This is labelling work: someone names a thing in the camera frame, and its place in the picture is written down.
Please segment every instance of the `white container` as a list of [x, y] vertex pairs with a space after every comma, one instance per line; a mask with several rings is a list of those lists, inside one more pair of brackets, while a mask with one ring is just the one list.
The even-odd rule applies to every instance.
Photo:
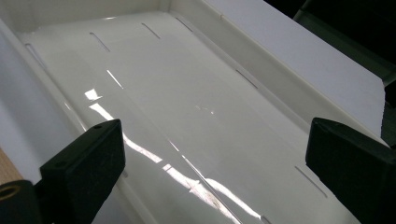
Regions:
[[[310, 121], [337, 120], [381, 140], [206, 1], [0, 8], [2, 61], [15, 63], [1, 69], [16, 78], [4, 104], [16, 89], [38, 94], [33, 106], [59, 122], [51, 127], [62, 144], [121, 119], [127, 164], [115, 191], [134, 222], [359, 223], [305, 166]], [[55, 153], [32, 150], [36, 166]]]

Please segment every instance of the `glossy white surface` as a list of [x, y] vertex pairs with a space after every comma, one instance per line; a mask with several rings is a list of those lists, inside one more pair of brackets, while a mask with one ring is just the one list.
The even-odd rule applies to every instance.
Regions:
[[171, 15], [21, 41], [83, 126], [122, 120], [118, 187], [147, 223], [357, 223], [304, 166], [307, 133]]

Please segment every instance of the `wooden surface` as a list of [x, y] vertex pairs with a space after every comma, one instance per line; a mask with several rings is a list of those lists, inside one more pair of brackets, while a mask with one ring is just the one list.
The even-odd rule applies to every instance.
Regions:
[[0, 185], [20, 179], [22, 179], [20, 172], [18, 172], [12, 161], [0, 148]]

